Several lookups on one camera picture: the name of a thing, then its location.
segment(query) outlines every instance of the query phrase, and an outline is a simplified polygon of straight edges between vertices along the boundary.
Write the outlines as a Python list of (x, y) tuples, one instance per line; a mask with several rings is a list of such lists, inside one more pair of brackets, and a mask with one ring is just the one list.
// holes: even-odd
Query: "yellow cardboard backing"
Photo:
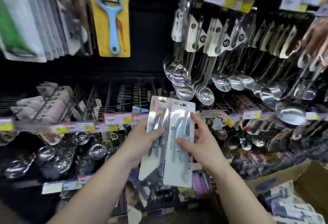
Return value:
[(107, 13), (97, 4), (96, 0), (91, 0), (94, 25), (97, 35), (97, 43), (100, 56), (104, 57), (130, 57), (130, 28), (129, 28), (129, 0), (122, 0), (123, 9), (117, 13), (117, 19), (122, 23), (122, 33), (117, 27), (120, 53), (113, 55), (109, 49), (109, 19)]

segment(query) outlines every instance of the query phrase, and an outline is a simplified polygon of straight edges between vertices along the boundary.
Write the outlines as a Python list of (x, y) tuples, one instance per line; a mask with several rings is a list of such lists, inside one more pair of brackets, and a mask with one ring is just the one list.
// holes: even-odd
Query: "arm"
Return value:
[(120, 196), (130, 171), (146, 155), (153, 140), (164, 129), (146, 133), (141, 120), (129, 133), (119, 150), (92, 176), (83, 188), (48, 222), (48, 224), (106, 224)]
[(191, 152), (214, 177), (229, 223), (276, 224), (241, 177), (228, 164), (206, 123), (194, 113), (191, 114), (191, 118), (198, 124), (198, 129), (195, 129), (197, 143), (181, 138), (177, 139), (177, 142)]

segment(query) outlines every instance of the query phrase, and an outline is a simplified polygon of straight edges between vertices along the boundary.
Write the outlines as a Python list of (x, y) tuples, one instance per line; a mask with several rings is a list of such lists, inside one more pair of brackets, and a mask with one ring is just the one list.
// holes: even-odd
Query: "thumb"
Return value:
[(149, 137), (149, 139), (153, 142), (154, 140), (158, 139), (160, 136), (163, 135), (165, 129), (164, 128), (160, 128), (158, 130), (153, 130), (151, 132), (147, 133), (147, 136)]
[(193, 153), (195, 150), (195, 145), (193, 142), (190, 142), (190, 140), (188, 139), (184, 139), (184, 138), (177, 138), (176, 142), (178, 143), (178, 145), (180, 145), (182, 148), (185, 148), (185, 150), (187, 152), (191, 152)]

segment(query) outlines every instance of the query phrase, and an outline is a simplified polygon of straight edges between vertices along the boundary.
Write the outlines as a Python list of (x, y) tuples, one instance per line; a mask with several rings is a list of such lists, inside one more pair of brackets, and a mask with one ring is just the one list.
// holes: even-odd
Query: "peeler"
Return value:
[[(109, 7), (106, 2), (118, 3), (119, 7)], [(118, 43), (117, 29), (116, 29), (116, 14), (122, 10), (122, 0), (97, 0), (98, 5), (103, 8), (109, 17), (109, 49), (112, 54), (120, 53), (120, 45)]]

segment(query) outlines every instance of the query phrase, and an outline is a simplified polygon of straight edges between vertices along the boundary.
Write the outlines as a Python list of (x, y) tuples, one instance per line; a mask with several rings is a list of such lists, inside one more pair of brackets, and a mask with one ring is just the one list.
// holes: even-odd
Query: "purple marking on cardboard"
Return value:
[(260, 183), (259, 185), (256, 186), (255, 190), (266, 190), (269, 188), (272, 184), (274, 184), (277, 181), (277, 179), (274, 177), (270, 180), (264, 181), (263, 183)]

